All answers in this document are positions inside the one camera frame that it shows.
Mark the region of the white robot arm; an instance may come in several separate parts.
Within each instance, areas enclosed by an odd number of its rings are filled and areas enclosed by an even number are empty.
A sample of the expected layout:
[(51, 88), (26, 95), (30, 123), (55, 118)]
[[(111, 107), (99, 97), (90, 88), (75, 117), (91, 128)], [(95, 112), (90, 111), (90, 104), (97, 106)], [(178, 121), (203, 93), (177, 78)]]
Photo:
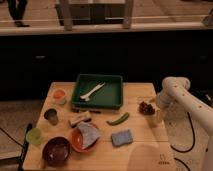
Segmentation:
[(188, 92), (190, 80), (186, 77), (166, 77), (162, 90), (156, 95), (156, 106), (165, 110), (178, 102), (203, 127), (209, 136), (202, 171), (213, 171), (213, 108)]

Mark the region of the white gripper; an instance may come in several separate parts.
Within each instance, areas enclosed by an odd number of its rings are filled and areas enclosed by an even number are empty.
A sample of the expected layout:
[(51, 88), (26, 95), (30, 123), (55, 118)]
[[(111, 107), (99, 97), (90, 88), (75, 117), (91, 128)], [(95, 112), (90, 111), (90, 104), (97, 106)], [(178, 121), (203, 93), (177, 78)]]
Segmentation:
[(174, 101), (174, 99), (167, 94), (164, 90), (159, 92), (156, 96), (156, 105), (160, 108), (156, 111), (155, 113), (155, 122), (156, 123), (161, 123), (167, 112), (162, 109), (166, 109), (170, 106), (170, 104)]

